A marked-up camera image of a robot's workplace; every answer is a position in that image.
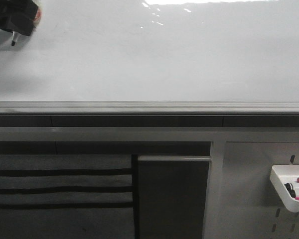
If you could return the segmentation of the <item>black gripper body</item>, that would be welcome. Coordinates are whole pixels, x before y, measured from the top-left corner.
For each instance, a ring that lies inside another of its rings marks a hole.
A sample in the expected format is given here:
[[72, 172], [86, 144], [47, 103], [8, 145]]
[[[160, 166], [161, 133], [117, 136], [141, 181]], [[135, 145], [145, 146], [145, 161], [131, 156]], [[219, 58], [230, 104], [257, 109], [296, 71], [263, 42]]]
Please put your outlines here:
[[38, 10], [32, 0], [0, 0], [0, 29], [31, 36]]

